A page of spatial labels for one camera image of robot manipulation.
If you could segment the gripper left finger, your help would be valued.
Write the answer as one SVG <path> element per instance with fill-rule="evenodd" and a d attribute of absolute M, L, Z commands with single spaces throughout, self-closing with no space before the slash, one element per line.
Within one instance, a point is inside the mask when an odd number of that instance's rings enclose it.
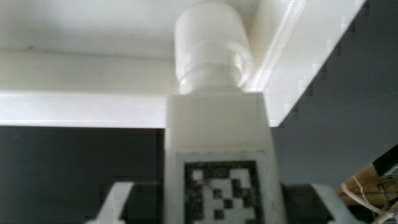
<path fill-rule="evenodd" d="M 96 218 L 84 224 L 127 224 L 121 214 L 134 186 L 134 182 L 114 183 Z"/>

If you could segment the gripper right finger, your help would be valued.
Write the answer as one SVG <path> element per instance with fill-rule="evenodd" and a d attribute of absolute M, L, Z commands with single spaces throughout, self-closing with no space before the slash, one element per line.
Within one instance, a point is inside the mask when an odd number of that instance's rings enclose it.
<path fill-rule="evenodd" d="M 356 219 L 333 187 L 322 184 L 313 184 L 313 189 L 333 216 L 333 220 L 327 224 L 367 224 Z"/>

